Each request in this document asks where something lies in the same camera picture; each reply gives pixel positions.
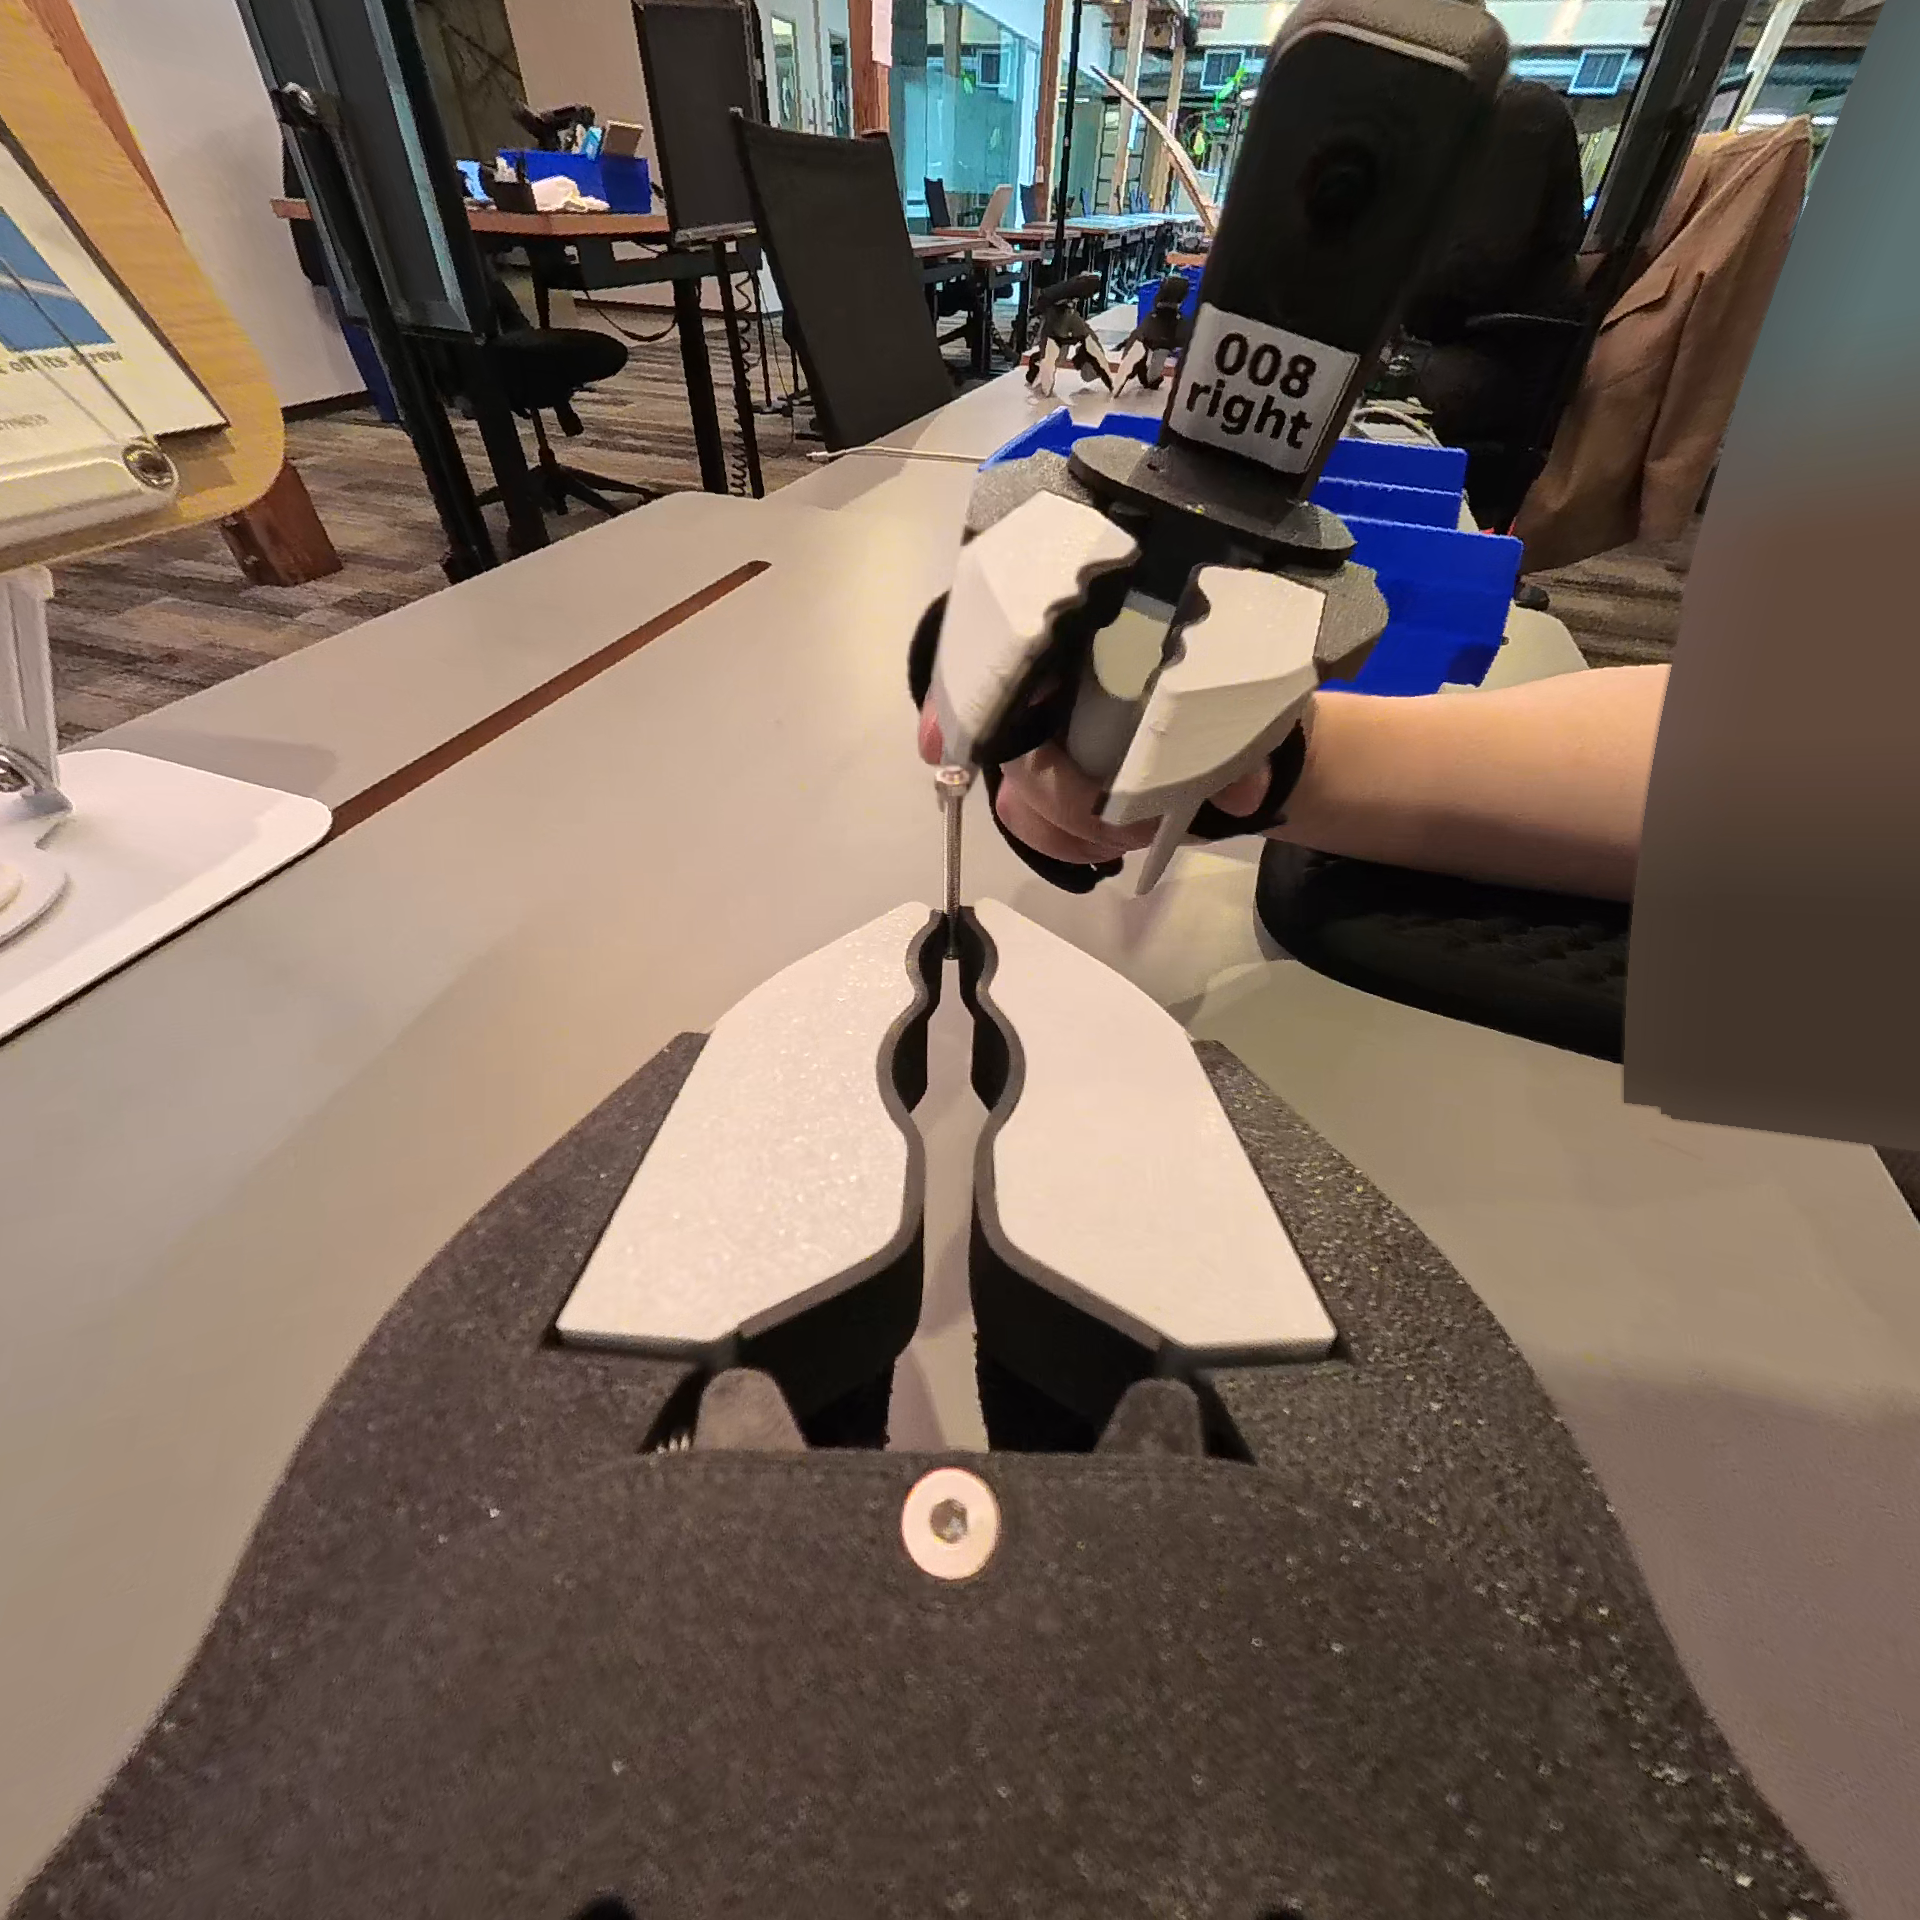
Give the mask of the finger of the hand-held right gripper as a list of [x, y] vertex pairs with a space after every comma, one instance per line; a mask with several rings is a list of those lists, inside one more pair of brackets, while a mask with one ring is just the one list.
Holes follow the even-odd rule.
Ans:
[[1139, 558], [1116, 518], [1066, 495], [1032, 495], [962, 547], [928, 686], [945, 772], [1013, 757], [1061, 645], [1098, 598], [1123, 598]]
[[1305, 710], [1325, 609], [1325, 587], [1278, 572], [1192, 575], [1101, 801], [1106, 824], [1157, 828], [1139, 895], [1158, 884], [1197, 808], [1261, 763]]

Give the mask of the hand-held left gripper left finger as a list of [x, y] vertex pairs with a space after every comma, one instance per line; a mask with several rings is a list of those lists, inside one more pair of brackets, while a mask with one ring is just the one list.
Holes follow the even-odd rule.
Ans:
[[558, 1342], [693, 1363], [900, 1352], [922, 1311], [925, 960], [928, 904], [907, 900], [715, 1022]]

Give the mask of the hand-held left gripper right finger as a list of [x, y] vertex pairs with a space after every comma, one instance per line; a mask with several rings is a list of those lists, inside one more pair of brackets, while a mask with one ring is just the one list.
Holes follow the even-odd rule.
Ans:
[[977, 1221], [1018, 1279], [1162, 1364], [1324, 1359], [1338, 1327], [1184, 1025], [1124, 973], [966, 911]]

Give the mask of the blue plastic bin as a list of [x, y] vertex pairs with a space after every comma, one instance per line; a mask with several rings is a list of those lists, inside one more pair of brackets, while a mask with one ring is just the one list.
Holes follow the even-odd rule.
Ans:
[[[1272, 427], [1280, 421], [1280, 445], [1292, 449], [1305, 429], [1290, 425], [1297, 409], [1238, 398], [1233, 419]], [[1028, 425], [1013, 449], [987, 462], [966, 508], [966, 534], [984, 533], [1024, 495], [1016, 481], [1042, 481], [1066, 472], [1066, 456], [1096, 433], [1145, 433], [1142, 416], [1104, 416], [1077, 422], [1066, 406]], [[1357, 565], [1374, 572], [1388, 622], [1362, 667], [1342, 669], [1342, 686], [1376, 694], [1422, 694], [1441, 686], [1480, 686], [1504, 637], [1507, 613], [1520, 579], [1520, 541], [1484, 534], [1460, 524], [1468, 453], [1425, 440], [1334, 438], [1313, 486], [1313, 503], [1333, 510], [1354, 533]], [[1165, 631], [1172, 601], [1153, 591], [1128, 604], [1117, 625], [1130, 669], [1141, 664], [1147, 635]]]

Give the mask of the thin metal screw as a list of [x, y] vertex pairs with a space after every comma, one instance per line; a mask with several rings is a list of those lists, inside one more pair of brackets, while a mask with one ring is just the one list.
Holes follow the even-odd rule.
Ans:
[[965, 763], [936, 767], [936, 797], [945, 830], [945, 935], [947, 956], [957, 957], [965, 910], [965, 824], [974, 771]]

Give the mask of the person's right forearm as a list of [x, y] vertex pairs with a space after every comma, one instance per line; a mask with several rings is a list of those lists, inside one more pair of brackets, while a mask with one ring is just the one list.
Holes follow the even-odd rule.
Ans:
[[1668, 667], [1422, 697], [1324, 693], [1278, 840], [1627, 902]]

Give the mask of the grey desk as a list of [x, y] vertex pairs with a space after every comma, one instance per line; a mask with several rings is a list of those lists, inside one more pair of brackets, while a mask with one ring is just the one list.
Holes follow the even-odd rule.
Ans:
[[[5, 1900], [197, 1647], [348, 1359], [496, 1189], [793, 957], [936, 900], [906, 637], [998, 379], [764, 501], [675, 495], [109, 732], [398, 800], [5, 1044]], [[1236, 1054], [1476, 1287], [1723, 1733], [1856, 1916], [1916, 1916], [1916, 1219], [1856, 1142], [1268, 950], [1258, 853], [966, 887]]]

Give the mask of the idle gripper device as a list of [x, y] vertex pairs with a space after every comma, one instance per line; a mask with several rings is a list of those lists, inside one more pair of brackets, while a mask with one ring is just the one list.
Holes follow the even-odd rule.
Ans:
[[1155, 393], [1168, 366], [1179, 359], [1193, 334], [1195, 287], [1179, 273], [1165, 273], [1149, 304], [1139, 309], [1133, 331], [1121, 344], [1113, 371], [1113, 395], [1128, 391]]
[[1075, 372], [1081, 382], [1116, 393], [1113, 364], [1104, 342], [1092, 334], [1084, 301], [1101, 292], [1098, 271], [1080, 271], [1056, 279], [1034, 300], [1038, 342], [1024, 361], [1027, 385], [1049, 400], [1061, 372]]

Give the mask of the black mesh chair back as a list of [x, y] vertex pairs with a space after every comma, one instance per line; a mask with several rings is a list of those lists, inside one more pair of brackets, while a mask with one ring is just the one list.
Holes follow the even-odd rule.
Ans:
[[889, 149], [731, 109], [760, 246], [833, 453], [882, 440], [955, 395]]

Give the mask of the brown jacket on chair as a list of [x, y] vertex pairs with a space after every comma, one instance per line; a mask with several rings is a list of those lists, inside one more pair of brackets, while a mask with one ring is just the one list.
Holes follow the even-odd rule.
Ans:
[[1810, 160], [1803, 115], [1693, 143], [1522, 501], [1525, 574], [1688, 531], [1761, 340]]

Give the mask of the black office chair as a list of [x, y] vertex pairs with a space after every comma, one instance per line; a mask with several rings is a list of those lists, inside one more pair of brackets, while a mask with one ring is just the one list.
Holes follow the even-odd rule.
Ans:
[[660, 499], [654, 486], [564, 464], [547, 433], [549, 422], [568, 438], [586, 432], [577, 398], [632, 364], [618, 335], [594, 327], [507, 327], [472, 351], [443, 348], [440, 355], [441, 395], [466, 419], [481, 421], [473, 391], [473, 371], [481, 368], [491, 375], [507, 412], [536, 429], [530, 475], [542, 512], [568, 513], [571, 503], [580, 503], [614, 517]]

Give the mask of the black monitor on stand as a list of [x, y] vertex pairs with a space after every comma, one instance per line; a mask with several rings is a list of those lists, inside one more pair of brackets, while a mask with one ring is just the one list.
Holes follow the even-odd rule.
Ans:
[[670, 230], [702, 243], [753, 228], [737, 141], [737, 118], [761, 117], [753, 12], [637, 3], [633, 14]]

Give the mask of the blue bin on wooden table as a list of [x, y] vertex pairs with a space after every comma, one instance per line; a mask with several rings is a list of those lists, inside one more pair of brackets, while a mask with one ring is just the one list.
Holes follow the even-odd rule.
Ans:
[[651, 161], [640, 153], [499, 151], [496, 169], [514, 179], [525, 173], [530, 183], [564, 179], [580, 197], [603, 201], [611, 212], [650, 215], [654, 209]]

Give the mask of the white document stand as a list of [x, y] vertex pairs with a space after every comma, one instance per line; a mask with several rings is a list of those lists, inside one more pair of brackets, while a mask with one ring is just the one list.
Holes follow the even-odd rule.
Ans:
[[329, 808], [120, 749], [60, 753], [52, 579], [3, 580], [3, 1037], [321, 846]]

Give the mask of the wooden board with instruction sheet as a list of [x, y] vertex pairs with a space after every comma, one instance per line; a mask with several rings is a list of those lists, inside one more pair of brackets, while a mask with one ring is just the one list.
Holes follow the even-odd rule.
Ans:
[[248, 513], [283, 468], [269, 375], [76, 72], [3, 4], [3, 569]]

